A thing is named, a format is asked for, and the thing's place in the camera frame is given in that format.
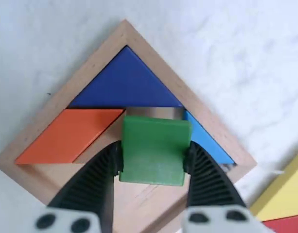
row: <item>green tangram piece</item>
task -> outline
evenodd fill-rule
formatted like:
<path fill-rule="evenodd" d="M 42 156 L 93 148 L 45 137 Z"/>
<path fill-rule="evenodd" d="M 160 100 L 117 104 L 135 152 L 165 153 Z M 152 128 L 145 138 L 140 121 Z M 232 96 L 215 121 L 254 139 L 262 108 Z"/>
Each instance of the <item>green tangram piece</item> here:
<path fill-rule="evenodd" d="M 185 120 L 126 116 L 120 181 L 182 186 L 192 126 Z"/>

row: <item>light blue triangle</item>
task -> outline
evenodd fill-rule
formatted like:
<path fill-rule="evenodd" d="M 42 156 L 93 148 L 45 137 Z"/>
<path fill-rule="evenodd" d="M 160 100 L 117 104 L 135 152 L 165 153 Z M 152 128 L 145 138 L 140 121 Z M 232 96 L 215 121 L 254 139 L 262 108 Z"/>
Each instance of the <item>light blue triangle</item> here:
<path fill-rule="evenodd" d="M 184 119 L 192 124 L 191 140 L 198 143 L 204 148 L 212 158 L 219 164 L 234 164 L 234 161 L 221 148 L 221 146 L 212 138 L 212 136 L 198 123 L 198 121 L 189 113 L 185 111 Z"/>

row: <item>dark blue triangle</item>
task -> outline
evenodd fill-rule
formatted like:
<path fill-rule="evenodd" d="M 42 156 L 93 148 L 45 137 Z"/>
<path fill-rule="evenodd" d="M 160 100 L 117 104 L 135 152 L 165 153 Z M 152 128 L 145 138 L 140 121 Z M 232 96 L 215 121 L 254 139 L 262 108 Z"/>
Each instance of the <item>dark blue triangle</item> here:
<path fill-rule="evenodd" d="M 179 100 L 128 47 L 75 97 L 70 108 L 182 107 Z"/>

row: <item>black rubber grip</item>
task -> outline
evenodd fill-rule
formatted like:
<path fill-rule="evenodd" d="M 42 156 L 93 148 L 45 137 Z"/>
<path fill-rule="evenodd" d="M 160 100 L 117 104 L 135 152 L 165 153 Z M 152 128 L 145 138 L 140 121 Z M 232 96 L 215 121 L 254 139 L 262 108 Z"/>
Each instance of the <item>black rubber grip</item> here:
<path fill-rule="evenodd" d="M 191 175 L 187 206 L 237 204 L 245 207 L 225 172 L 196 142 L 190 143 L 184 170 Z"/>
<path fill-rule="evenodd" d="M 112 232 L 113 178 L 123 170 L 121 142 L 114 142 L 87 162 L 49 203 L 50 207 L 91 211 L 103 233 Z"/>

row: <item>white marble surface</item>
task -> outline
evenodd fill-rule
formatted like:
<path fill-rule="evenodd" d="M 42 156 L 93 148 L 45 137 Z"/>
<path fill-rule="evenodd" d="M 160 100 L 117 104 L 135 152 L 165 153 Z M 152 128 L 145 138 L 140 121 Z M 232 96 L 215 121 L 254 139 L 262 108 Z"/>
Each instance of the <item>white marble surface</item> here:
<path fill-rule="evenodd" d="M 298 150 L 297 0 L 0 0 L 0 152 L 124 18 L 260 163 L 251 203 Z M 0 172 L 0 227 L 40 205 Z"/>

